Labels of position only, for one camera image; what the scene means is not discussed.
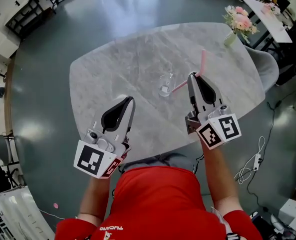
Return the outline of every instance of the gray floor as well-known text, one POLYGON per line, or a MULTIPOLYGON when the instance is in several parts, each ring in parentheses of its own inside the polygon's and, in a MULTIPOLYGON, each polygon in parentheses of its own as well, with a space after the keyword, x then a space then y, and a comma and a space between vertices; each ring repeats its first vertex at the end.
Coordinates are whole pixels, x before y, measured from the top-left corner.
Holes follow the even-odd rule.
MULTIPOLYGON (((65 0, 58 6, 57 15, 20 46, 12 81, 17 152, 40 209, 63 218, 76 216, 88 182, 88 176, 72 166, 79 135, 70 103, 70 64, 114 38, 137 31, 186 22, 223 22, 224 7, 240 4, 237 0, 65 0), (59 204, 58 210, 53 203, 59 204)), ((267 101, 275 104, 295 84, 296 79, 283 87, 273 87, 267 101)), ((272 211, 291 196, 296 183, 293 99, 294 95, 284 100, 276 112, 266 159, 250 187, 260 203, 272 211)), ((257 152, 259 137, 267 138, 271 119, 272 111, 263 102, 240 120, 243 136, 223 147, 234 174, 257 152)), ((202 153, 198 143, 179 152, 193 158, 202 153)), ((118 173, 113 175, 112 189, 118 177, 118 173)), ((203 162, 197 177, 201 192, 209 193, 203 162)), ((240 186, 240 197, 247 212, 257 208, 255 197, 246 193, 246 184, 240 186)), ((207 205, 211 203, 209 196, 204 200, 207 205)), ((45 218, 55 230, 58 219, 45 218)))

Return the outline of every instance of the glass vase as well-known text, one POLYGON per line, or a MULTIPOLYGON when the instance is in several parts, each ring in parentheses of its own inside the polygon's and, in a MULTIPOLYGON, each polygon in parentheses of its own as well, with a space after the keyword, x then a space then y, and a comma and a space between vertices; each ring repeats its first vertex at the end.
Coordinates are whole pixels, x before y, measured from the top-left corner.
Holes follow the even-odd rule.
POLYGON ((229 33, 224 39, 224 44, 226 46, 230 46, 235 41, 236 38, 237 38, 237 34, 231 31, 231 33, 229 33))

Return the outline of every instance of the pink flower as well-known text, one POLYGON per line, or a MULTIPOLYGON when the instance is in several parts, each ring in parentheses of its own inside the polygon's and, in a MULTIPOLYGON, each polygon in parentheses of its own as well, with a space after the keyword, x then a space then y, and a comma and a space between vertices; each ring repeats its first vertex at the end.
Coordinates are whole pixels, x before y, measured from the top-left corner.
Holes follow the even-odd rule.
POLYGON ((242 23, 245 28, 249 28, 252 26, 252 22, 250 21, 250 19, 242 14, 237 14, 235 16, 235 21, 238 23, 242 23))
POLYGON ((237 23, 237 29, 239 30, 244 30, 246 27, 244 26, 244 24, 242 22, 238 22, 237 23))
POLYGON ((267 9, 269 9, 269 10, 272 8, 272 6, 269 3, 265 3, 264 4, 264 7, 267 8, 267 9))
POLYGON ((241 12, 241 14, 244 15, 244 16, 248 16, 249 15, 246 10, 243 10, 243 12, 241 12))
POLYGON ((236 7, 236 12, 239 13, 239 14, 241 14, 243 12, 243 8, 240 7, 240 6, 237 6, 236 7))

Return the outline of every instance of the clear glass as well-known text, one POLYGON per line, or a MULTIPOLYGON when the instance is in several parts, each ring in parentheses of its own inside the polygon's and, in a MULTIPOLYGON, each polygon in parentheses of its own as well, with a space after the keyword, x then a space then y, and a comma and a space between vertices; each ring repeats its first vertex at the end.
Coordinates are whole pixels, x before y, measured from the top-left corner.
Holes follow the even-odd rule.
POLYGON ((175 84, 175 78, 172 73, 160 76, 158 82, 158 94, 162 97, 169 96, 171 91, 174 89, 175 84))

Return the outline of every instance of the person's leg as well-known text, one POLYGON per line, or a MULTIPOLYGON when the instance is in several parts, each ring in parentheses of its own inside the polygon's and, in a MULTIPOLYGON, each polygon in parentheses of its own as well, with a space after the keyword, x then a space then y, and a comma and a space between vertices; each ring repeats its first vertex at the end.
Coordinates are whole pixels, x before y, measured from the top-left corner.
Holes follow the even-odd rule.
POLYGON ((296 63, 293 64, 287 71, 279 75, 277 85, 281 86, 296 75, 296 63))
POLYGON ((289 66, 295 62, 293 56, 286 56, 285 58, 282 58, 277 61, 279 69, 283 69, 286 66, 289 66))

